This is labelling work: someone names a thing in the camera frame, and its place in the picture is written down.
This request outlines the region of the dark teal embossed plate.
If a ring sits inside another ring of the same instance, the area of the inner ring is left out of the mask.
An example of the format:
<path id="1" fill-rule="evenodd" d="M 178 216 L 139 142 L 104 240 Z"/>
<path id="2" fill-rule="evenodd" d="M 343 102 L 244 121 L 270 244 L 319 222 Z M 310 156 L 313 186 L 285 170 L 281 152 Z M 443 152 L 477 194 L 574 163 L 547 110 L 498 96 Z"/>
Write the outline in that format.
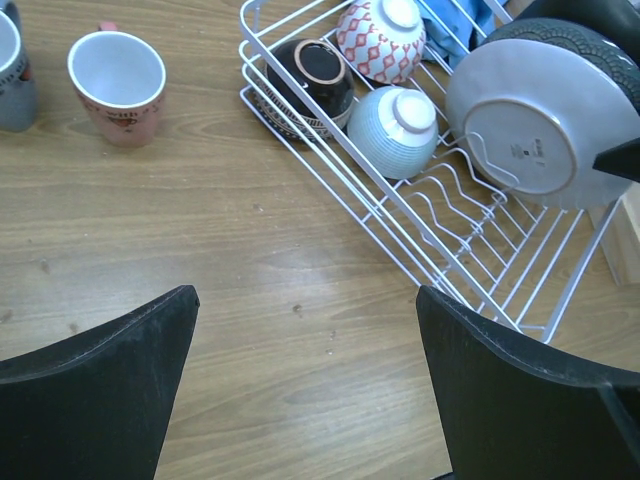
<path id="1" fill-rule="evenodd" d="M 639 112 L 639 65 L 600 33 L 566 20 L 526 18 L 497 28 L 482 41 L 482 45 L 506 39 L 537 41 L 581 56 L 608 75 Z"/>

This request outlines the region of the grey mug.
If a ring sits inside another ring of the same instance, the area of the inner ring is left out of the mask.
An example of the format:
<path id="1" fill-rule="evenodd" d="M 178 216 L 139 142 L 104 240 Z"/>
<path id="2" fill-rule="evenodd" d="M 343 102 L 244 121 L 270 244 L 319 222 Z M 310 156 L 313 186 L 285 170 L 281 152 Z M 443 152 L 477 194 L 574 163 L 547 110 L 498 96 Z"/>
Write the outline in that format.
<path id="1" fill-rule="evenodd" d="M 19 10 L 14 1 L 1 2 L 1 129 L 29 129 L 37 115 L 37 90 L 22 38 Z"/>

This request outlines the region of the beige plate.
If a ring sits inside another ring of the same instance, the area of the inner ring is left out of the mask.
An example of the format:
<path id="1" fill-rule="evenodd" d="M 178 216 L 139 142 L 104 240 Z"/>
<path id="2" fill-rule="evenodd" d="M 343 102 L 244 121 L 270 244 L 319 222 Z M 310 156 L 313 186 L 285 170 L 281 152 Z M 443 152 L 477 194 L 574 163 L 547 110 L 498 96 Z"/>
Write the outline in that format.
<path id="1" fill-rule="evenodd" d="M 638 136 L 639 115 L 613 79 L 564 48 L 524 39 L 478 47 L 451 76 L 446 117 L 475 168 L 523 200 L 590 209 L 632 185 L 593 163 Z"/>

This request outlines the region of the light green ribbed bowl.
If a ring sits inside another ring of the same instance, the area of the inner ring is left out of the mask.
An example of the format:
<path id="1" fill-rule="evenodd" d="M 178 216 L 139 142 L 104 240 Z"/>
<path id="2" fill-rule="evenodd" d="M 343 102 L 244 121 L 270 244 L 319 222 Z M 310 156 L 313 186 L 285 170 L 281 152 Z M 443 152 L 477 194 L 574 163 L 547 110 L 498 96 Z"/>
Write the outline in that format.
<path id="1" fill-rule="evenodd" d="M 439 127 L 434 103 L 425 93 L 386 86 L 359 99 L 346 132 L 381 176 L 404 180 L 421 173 L 432 159 Z"/>

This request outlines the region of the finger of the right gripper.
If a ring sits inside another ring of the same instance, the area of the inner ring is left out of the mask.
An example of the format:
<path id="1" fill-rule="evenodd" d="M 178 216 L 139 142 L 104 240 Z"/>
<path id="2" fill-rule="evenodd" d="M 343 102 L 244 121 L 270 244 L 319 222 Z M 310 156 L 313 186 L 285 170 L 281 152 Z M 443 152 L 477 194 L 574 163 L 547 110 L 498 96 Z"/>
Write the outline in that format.
<path id="1" fill-rule="evenodd" d="M 640 182 L 640 138 L 637 137 L 596 155 L 592 168 Z"/>

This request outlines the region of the dark brown bowl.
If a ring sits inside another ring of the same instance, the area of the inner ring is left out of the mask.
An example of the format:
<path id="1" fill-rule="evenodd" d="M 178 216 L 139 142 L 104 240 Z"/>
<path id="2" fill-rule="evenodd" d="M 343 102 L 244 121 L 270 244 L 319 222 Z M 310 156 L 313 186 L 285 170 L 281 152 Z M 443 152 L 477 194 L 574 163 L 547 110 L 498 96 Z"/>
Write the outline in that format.
<path id="1" fill-rule="evenodd" d="M 355 105 L 354 78 L 346 62 L 329 46 L 316 39 L 292 39 L 273 50 L 274 57 L 292 75 L 303 90 L 332 118 L 340 129 L 348 123 Z M 273 68 L 261 64 L 264 83 L 255 79 L 257 108 L 281 135 L 314 142 L 330 139 L 332 133 L 302 102 Z"/>

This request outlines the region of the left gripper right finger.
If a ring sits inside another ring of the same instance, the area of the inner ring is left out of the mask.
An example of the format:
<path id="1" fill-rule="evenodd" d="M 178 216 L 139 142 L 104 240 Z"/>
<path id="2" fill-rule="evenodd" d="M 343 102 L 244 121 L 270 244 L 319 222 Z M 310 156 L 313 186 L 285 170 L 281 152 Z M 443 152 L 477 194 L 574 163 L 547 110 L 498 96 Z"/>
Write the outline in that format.
<path id="1" fill-rule="evenodd" d="M 636 479 L 639 375 L 416 297 L 449 479 Z"/>

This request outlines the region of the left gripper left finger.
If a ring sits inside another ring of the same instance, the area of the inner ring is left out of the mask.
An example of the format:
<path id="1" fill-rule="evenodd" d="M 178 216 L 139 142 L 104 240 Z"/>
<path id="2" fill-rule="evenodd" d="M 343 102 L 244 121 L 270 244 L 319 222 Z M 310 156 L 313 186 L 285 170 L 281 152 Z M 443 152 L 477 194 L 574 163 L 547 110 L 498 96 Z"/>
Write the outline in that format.
<path id="1" fill-rule="evenodd" d="M 2 478 L 153 478 L 199 307 L 180 285 L 2 361 Z"/>

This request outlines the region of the light blue cloth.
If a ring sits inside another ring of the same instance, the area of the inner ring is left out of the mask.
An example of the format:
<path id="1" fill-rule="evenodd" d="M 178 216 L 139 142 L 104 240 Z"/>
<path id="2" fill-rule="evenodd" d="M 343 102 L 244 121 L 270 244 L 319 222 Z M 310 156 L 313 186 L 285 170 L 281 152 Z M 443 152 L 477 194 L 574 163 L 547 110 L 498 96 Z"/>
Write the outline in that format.
<path id="1" fill-rule="evenodd" d="M 436 63 L 434 53 L 452 69 L 483 40 L 475 26 L 485 34 L 495 29 L 492 10 L 484 1 L 417 1 L 426 31 L 422 59 Z"/>

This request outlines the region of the black square plate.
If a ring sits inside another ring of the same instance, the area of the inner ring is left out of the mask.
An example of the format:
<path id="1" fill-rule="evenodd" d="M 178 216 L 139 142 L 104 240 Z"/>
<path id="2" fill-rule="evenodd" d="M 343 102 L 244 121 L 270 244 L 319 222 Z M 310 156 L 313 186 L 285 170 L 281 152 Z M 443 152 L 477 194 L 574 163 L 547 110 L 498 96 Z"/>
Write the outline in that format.
<path id="1" fill-rule="evenodd" d="M 578 23 L 602 35 L 639 33 L 639 7 L 626 0 L 538 0 L 516 16 L 542 17 Z"/>

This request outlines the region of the red white patterned bowl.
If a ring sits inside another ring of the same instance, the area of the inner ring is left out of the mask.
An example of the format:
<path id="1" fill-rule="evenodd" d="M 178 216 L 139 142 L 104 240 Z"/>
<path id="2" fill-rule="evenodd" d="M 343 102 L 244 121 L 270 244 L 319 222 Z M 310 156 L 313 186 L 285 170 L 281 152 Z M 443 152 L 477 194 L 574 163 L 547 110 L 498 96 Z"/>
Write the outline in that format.
<path id="1" fill-rule="evenodd" d="M 426 31 L 412 0 L 354 1 L 336 28 L 339 50 L 361 75 L 401 84 L 422 59 Z"/>

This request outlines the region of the pink mug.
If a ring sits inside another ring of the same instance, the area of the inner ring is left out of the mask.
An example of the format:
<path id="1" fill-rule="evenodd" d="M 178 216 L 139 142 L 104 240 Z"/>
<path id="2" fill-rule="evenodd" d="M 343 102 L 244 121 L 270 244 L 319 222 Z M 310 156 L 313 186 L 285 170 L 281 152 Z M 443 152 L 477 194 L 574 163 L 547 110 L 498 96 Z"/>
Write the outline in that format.
<path id="1" fill-rule="evenodd" d="M 89 118 L 111 144 L 137 148 L 151 143 L 167 81 L 155 48 L 113 22 L 101 22 L 71 46 L 67 71 Z"/>

